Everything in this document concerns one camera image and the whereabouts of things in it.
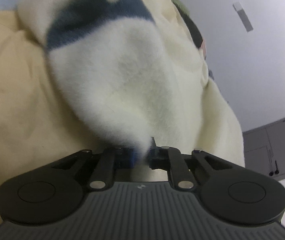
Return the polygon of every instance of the metal pin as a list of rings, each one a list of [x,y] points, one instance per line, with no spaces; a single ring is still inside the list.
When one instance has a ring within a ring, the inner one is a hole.
[[[188,180],[183,180],[178,183],[179,188],[184,188],[184,189],[190,189],[194,186],[194,184],[191,181]]]
[[[102,189],[106,186],[106,184],[101,180],[95,180],[90,182],[89,186],[95,189]]]

